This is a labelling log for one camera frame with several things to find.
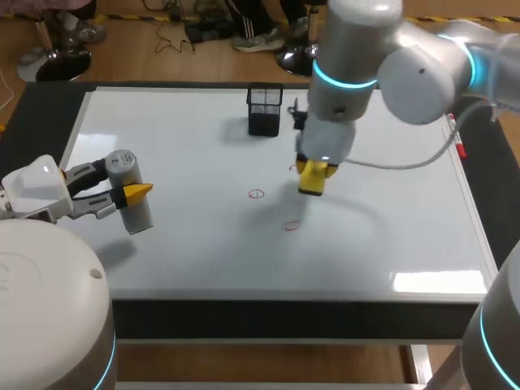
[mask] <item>white table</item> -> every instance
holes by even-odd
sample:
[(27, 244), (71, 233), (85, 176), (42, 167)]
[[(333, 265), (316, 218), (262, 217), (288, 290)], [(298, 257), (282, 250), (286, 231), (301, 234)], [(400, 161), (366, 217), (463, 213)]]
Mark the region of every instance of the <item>white table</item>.
[[(294, 98), (305, 107), (306, 91), (284, 91), (280, 135), (273, 139), (247, 135), (245, 94), (125, 88), (85, 94), (61, 167), (130, 149), (144, 180), (154, 183), (149, 195), (154, 227), (148, 231), (128, 236), (116, 216), (60, 221), (94, 248), (114, 299), (480, 302), (496, 265), (454, 147), (414, 171), (343, 164), (322, 197), (301, 195), (287, 107)], [(401, 123), (375, 91), (350, 157), (415, 163), (434, 154), (448, 132), (445, 119), (422, 127)], [(286, 231), (287, 223), (298, 229)], [(413, 352), (415, 374), (426, 382), (431, 376), (426, 347), (415, 345)], [(120, 383), (117, 388), (423, 386)]]

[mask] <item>pen holder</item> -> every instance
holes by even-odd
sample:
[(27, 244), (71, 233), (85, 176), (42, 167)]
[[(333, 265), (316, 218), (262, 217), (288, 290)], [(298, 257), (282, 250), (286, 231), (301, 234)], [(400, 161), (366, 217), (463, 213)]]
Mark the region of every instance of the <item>pen holder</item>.
[(250, 83), (248, 133), (251, 136), (277, 137), (280, 130), (280, 106), (284, 86), (275, 83)]

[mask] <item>red marker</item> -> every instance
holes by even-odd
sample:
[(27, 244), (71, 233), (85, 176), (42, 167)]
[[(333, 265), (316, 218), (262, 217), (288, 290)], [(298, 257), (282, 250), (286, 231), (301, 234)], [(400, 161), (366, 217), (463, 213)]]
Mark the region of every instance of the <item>red marker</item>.
[[(455, 117), (453, 114), (447, 115), (448, 119), (448, 125), (450, 132), (455, 130), (455, 127), (457, 126), (457, 122), (455, 122)], [(457, 148), (458, 157), (463, 160), (468, 157), (466, 154), (466, 150), (464, 149), (464, 145), (462, 144), (461, 136), (458, 132), (455, 133), (455, 137), (453, 138), (453, 142), (455, 143), (455, 148)]]

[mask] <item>shoe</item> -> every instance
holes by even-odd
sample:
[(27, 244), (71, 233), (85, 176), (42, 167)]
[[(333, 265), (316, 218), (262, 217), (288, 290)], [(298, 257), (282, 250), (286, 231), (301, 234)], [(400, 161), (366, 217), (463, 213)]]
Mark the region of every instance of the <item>shoe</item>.
[(80, 20), (76, 25), (77, 39), (83, 44), (100, 43), (106, 39), (106, 27), (88, 20)]
[(277, 50), (285, 44), (278, 28), (273, 28), (268, 34), (261, 34), (252, 38), (233, 37), (232, 42), (235, 49), (245, 53)]
[(309, 31), (309, 18), (298, 18), (289, 25), (289, 32), (293, 38), (301, 38)]

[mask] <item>cable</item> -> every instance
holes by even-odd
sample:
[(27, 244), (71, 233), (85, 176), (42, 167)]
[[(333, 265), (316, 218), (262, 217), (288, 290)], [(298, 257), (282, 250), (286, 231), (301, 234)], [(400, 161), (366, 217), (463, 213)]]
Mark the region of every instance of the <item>cable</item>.
[(7, 85), (6, 79), (3, 78), (2, 69), (0, 69), (0, 78), (2, 78), (2, 83), (6, 86), (7, 90), (11, 93), (11, 96), (7, 99), (7, 101), (0, 106), (0, 110), (1, 110), (5, 106), (7, 106), (11, 102), (11, 100), (13, 100), (13, 98), (15, 97), (15, 92), (11, 89), (11, 87), (9, 85)]
[(146, 4), (146, 0), (141, 0), (141, 2), (143, 3), (143, 6), (146, 8), (147, 11), (165, 11), (167, 9), (167, 3), (166, 2), (164, 2), (162, 4), (162, 8), (150, 8)]
[[(158, 29), (155, 31), (155, 35), (158, 36), (159, 38), (159, 42), (157, 42), (157, 45), (155, 46), (155, 54), (159, 54), (161, 53), (163, 50), (165, 50), (167, 47), (170, 47), (172, 48), (173, 50), (176, 50), (178, 53), (182, 53), (182, 44), (183, 43), (187, 43), (189, 45), (192, 46), (192, 52), (195, 53), (195, 46), (193, 45), (192, 42), (190, 41), (186, 41), (185, 39), (181, 40), (180, 41), (180, 44), (179, 44), (179, 48), (177, 48), (173, 42), (169, 39), (169, 38), (166, 38), (165, 36), (161, 35), (161, 28), (163, 28), (164, 26), (164, 23), (162, 23)], [(159, 48), (159, 46), (164, 42), (166, 41), (166, 45), (163, 45)]]
[(448, 150), (449, 146), (453, 143), (453, 138), (455, 138), (458, 131), (462, 128), (462, 125), (466, 122), (466, 120), (470, 117), (471, 114), (473, 114), (479, 108), (488, 107), (488, 106), (490, 106), (490, 104), (488, 102), (485, 102), (484, 100), (480, 100), (480, 101), (475, 102), (475, 103), (471, 104), (470, 106), (468, 106), (461, 113), (461, 116), (458, 118), (455, 128), (449, 133), (448, 139), (446, 140), (444, 145), (442, 145), (442, 147), (437, 151), (437, 153), (435, 153), (428, 160), (425, 160), (423, 162), (417, 162), (415, 164), (409, 164), (409, 165), (379, 165), (379, 164), (374, 164), (372, 162), (363, 162), (363, 161), (358, 161), (358, 160), (352, 160), (351, 158), (346, 158), (345, 161), (347, 163), (361, 165), (362, 167), (386, 169), (386, 170), (391, 170), (391, 171), (406, 171), (408, 169), (425, 167), (426, 165), (430, 165), (434, 161), (437, 161), (439, 159), (439, 157), (442, 156), (446, 150)]

